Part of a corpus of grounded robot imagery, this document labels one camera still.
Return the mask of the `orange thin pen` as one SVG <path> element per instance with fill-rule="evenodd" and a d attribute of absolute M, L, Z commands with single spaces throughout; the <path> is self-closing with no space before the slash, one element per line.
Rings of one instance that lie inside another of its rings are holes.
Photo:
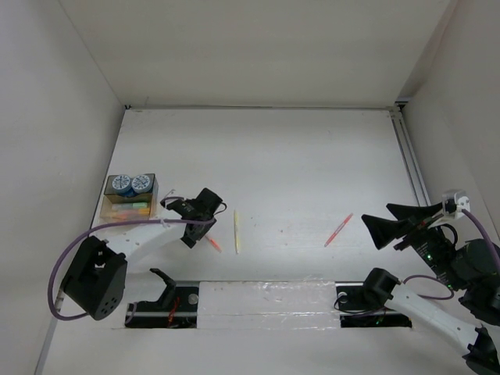
<path fill-rule="evenodd" d="M 210 237 L 209 235 L 205 235 L 205 239 L 211 244 L 211 246 L 215 248 L 215 250 L 218 251 L 218 253 L 222 252 L 222 248 L 212 237 Z"/>

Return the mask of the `green highlighter marker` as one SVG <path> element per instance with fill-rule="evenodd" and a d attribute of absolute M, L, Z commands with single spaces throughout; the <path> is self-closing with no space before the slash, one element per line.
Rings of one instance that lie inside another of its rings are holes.
<path fill-rule="evenodd" d="M 112 210 L 148 209 L 149 204 L 147 202 L 117 203 L 117 204 L 112 204 L 111 208 Z"/>

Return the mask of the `blue paint jar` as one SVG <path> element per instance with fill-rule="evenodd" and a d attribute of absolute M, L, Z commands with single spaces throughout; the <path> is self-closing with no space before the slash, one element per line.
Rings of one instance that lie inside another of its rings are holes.
<path fill-rule="evenodd" d="M 149 193 L 154 186 L 154 178 L 148 174 L 140 174 L 131 181 L 131 187 L 136 195 Z"/>
<path fill-rule="evenodd" d="M 132 179 L 126 174 L 116 175 L 112 179 L 112 191 L 115 195 L 130 197 L 133 194 Z"/>

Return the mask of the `yellow orange highlighter marker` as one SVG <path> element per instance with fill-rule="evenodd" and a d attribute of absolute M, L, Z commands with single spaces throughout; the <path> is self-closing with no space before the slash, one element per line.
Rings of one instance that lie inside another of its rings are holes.
<path fill-rule="evenodd" d="M 134 220 L 136 217 L 149 218 L 150 212 L 150 209 L 123 209 L 112 211 L 110 216 L 120 220 Z"/>

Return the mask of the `orange highlighter clear cap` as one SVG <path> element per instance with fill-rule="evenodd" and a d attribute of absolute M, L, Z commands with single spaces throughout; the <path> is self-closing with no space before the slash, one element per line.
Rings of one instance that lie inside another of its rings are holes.
<path fill-rule="evenodd" d="M 139 212 L 115 212 L 109 216 L 110 220 L 114 220 L 116 222 L 144 220 L 147 218 L 148 215 L 141 215 Z"/>

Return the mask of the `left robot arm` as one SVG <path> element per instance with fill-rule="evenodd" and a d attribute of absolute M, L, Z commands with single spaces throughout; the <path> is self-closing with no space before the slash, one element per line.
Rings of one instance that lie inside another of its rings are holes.
<path fill-rule="evenodd" d="M 99 321 L 120 304 L 126 285 L 127 268 L 154 251 L 177 241 L 193 248 L 216 223 L 216 215 L 227 209 L 223 199 L 202 189 L 196 198 L 166 196 L 156 218 L 104 223 L 83 232 L 58 258 L 49 279 L 48 302 L 51 314 L 60 321 L 90 316 Z M 60 284 L 62 292 L 83 312 L 64 316 L 52 296 L 55 275 L 63 260 L 78 247 Z"/>

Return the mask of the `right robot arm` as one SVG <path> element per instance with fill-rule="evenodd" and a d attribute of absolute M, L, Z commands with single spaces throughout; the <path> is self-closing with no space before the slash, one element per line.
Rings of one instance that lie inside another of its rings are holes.
<path fill-rule="evenodd" d="M 423 324 L 453 346 L 476 374 L 499 372 L 499 247 L 493 243 L 479 220 L 471 213 L 468 198 L 447 199 L 427 207 L 389 204 L 394 216 L 387 220 L 364 214 L 377 249 L 391 242 L 402 251 L 412 248 L 433 272 L 431 280 L 452 294 L 461 291 L 458 301 L 477 320 L 466 323 L 439 308 L 438 297 L 419 295 L 389 271 L 374 268 L 363 282 L 361 298 L 372 308 L 386 308 Z M 468 218 L 480 237 L 461 248 L 446 238 L 442 227 L 453 220 Z"/>

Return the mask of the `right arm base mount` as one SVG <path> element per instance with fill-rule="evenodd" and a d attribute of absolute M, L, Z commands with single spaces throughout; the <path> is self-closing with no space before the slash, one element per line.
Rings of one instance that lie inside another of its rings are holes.
<path fill-rule="evenodd" d="M 361 284 L 340 284 L 334 309 L 339 312 L 341 328 L 412 328 L 410 318 L 369 300 Z"/>

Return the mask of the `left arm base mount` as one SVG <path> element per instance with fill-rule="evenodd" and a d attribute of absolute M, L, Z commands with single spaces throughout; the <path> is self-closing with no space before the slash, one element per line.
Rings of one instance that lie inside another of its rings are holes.
<path fill-rule="evenodd" d="M 200 282 L 176 282 L 160 269 L 149 271 L 158 276 L 165 287 L 154 301 L 129 303 L 124 326 L 130 329 L 195 329 Z"/>

